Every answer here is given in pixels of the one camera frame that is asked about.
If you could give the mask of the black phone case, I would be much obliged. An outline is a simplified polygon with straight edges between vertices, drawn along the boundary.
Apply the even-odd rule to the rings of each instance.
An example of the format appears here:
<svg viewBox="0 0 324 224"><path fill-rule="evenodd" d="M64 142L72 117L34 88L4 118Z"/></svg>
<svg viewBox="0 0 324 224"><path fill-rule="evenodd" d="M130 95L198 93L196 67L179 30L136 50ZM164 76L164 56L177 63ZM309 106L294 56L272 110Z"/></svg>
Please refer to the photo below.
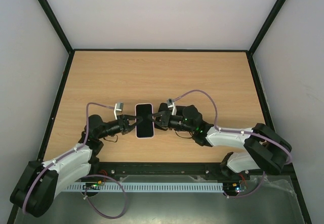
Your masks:
<svg viewBox="0 0 324 224"><path fill-rule="evenodd" d="M160 104L160 106L158 108L158 112L162 112L162 111L169 111L167 103Z"/></svg>

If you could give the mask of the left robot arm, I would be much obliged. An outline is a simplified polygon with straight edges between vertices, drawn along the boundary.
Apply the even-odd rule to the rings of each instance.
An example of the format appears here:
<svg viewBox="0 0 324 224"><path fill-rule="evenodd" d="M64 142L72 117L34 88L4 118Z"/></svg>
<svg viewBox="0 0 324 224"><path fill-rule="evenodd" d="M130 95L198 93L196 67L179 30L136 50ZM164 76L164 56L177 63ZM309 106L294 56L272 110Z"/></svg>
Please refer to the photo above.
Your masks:
<svg viewBox="0 0 324 224"><path fill-rule="evenodd" d="M60 156L44 161L30 161L10 195L10 202L23 211L40 217L50 208L54 199L81 178L105 178L99 174L98 154L103 138L127 134L141 123L141 116L119 115L116 120L104 122L99 115L87 118L79 142Z"/></svg>

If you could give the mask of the black phone pink edge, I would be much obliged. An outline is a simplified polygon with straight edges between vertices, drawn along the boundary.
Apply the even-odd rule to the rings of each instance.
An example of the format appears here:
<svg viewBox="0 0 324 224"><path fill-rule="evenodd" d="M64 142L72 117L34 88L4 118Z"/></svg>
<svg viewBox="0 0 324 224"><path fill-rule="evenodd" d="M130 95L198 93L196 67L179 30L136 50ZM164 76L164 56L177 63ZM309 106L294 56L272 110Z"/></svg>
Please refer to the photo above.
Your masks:
<svg viewBox="0 0 324 224"><path fill-rule="evenodd" d="M185 108L185 106L176 105L176 115L183 116L183 109L184 108Z"/></svg>

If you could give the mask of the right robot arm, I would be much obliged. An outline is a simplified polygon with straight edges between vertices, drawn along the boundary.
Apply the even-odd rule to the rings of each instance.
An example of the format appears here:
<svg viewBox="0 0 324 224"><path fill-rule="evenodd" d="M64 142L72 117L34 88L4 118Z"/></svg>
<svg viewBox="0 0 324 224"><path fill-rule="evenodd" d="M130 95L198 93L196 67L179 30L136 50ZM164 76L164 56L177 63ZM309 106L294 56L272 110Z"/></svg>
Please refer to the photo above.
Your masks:
<svg viewBox="0 0 324 224"><path fill-rule="evenodd" d="M228 153L221 166L221 174L230 180L246 170L260 169L266 174L278 175L292 161L292 146L263 123L252 128L219 127L204 121L194 105L182 107L180 115L167 109L148 115L158 127L186 131L200 146L238 148L239 153Z"/></svg>

